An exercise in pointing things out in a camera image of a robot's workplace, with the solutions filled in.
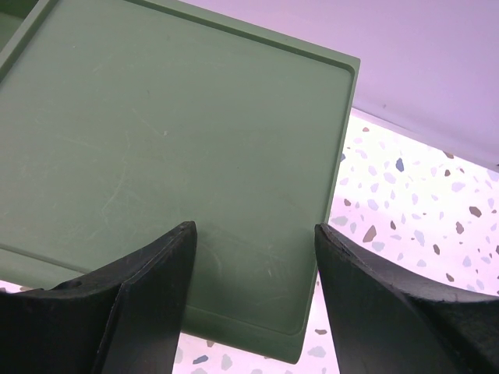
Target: green container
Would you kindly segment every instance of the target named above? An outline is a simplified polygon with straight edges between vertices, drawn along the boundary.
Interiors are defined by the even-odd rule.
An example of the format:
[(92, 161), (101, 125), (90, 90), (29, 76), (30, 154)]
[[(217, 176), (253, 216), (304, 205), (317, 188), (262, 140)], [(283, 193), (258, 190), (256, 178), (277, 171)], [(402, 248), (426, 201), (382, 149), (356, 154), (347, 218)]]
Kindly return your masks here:
[(0, 52), (0, 278), (196, 221), (184, 331), (296, 362), (359, 60), (181, 2), (56, 2)]

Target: tray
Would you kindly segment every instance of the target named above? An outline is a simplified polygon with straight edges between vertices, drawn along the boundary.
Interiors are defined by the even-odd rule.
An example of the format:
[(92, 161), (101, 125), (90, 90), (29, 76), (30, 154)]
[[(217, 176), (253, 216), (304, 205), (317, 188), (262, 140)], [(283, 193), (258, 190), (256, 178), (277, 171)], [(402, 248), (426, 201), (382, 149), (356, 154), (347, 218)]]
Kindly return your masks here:
[(55, 3), (0, 52), (0, 277), (196, 221), (183, 330), (296, 362), (359, 60), (181, 2)]

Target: green plastic tray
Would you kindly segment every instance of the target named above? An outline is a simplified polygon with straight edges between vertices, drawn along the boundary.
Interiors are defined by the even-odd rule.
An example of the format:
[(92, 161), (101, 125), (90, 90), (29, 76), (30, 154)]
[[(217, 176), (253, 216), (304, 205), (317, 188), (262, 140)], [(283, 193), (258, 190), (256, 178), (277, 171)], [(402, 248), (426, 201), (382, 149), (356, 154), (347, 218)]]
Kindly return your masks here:
[(196, 221), (183, 329), (296, 362), (359, 60), (181, 2), (55, 3), (0, 52), (0, 278)]

